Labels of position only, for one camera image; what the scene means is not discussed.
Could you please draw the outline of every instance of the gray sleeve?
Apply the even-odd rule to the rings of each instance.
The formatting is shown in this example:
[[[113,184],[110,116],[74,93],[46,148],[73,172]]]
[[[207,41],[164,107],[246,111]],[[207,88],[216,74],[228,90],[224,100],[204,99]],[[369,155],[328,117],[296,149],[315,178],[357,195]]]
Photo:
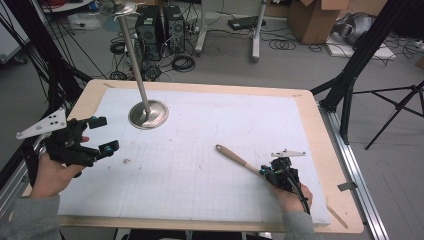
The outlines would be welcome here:
[[[315,233],[312,224],[312,217],[304,212],[288,212],[283,214],[285,229],[284,240],[322,240],[323,238]]]
[[[15,200],[12,220],[0,239],[61,240],[59,233],[59,195],[51,198]]]

